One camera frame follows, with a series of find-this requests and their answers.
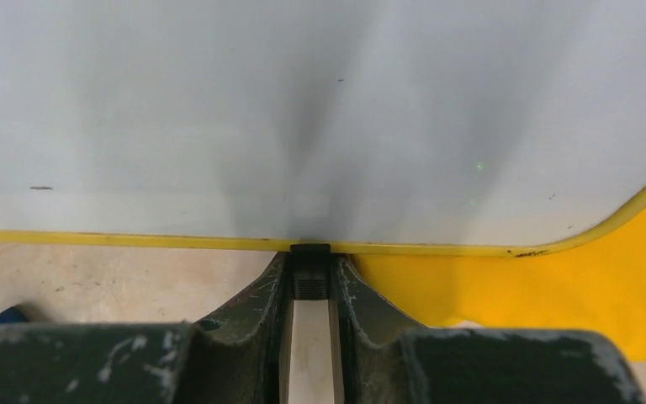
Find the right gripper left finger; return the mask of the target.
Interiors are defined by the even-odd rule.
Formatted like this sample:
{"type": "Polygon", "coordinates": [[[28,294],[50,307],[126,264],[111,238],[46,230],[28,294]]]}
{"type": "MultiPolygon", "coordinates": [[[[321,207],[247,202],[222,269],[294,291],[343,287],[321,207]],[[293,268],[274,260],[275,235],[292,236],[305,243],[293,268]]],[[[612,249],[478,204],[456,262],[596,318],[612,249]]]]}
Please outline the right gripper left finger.
{"type": "Polygon", "coordinates": [[[276,403],[285,254],[196,322],[0,326],[0,403],[276,403]]]}

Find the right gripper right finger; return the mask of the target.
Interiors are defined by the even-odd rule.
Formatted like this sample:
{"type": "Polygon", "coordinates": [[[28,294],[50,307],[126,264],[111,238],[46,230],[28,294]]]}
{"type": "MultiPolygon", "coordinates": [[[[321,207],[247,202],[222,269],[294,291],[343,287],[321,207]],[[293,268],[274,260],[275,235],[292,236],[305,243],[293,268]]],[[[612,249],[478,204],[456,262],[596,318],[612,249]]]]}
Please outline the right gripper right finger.
{"type": "Polygon", "coordinates": [[[617,347],[569,329],[435,328],[331,261],[329,312],[338,403],[645,403],[617,347]]]}

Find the white marker pen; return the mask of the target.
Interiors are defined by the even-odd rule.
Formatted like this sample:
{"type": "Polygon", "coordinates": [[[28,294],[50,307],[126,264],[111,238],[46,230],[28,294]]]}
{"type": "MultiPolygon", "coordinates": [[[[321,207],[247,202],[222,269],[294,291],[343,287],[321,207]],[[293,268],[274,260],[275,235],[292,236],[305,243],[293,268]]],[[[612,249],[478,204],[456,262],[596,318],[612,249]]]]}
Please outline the white marker pen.
{"type": "Polygon", "coordinates": [[[0,312],[0,326],[28,322],[31,322],[31,319],[20,309],[19,306],[10,306],[0,312]]]}

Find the black whiteboard clip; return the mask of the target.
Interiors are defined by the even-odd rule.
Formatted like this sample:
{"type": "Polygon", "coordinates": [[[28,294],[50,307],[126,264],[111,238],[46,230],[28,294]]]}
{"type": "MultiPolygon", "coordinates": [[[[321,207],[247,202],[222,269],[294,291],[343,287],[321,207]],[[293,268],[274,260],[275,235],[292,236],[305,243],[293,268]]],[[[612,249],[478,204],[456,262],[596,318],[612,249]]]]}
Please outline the black whiteboard clip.
{"type": "Polygon", "coordinates": [[[329,275],[333,258],[329,244],[294,244],[289,249],[295,300],[329,299],[329,275]]]}

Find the yellow-framed whiteboard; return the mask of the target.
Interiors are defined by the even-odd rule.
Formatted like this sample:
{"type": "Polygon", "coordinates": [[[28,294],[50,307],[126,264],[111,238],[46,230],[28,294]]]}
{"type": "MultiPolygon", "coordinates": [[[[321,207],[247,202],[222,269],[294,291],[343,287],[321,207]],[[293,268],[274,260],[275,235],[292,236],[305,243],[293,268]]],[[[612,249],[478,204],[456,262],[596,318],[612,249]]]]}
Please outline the yellow-framed whiteboard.
{"type": "Polygon", "coordinates": [[[0,1],[0,242],[524,257],[646,207],[646,1],[0,1]]]}

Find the yellow t-shirt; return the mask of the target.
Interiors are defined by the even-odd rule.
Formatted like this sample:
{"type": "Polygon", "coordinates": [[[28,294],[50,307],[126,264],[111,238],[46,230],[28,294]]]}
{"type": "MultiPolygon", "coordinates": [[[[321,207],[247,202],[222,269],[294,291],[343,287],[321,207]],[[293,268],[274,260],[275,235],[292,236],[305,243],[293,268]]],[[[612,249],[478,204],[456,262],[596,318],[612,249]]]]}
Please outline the yellow t-shirt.
{"type": "Polygon", "coordinates": [[[430,327],[599,332],[646,361],[646,209],[583,246],[531,258],[362,255],[358,270],[430,327]]]}

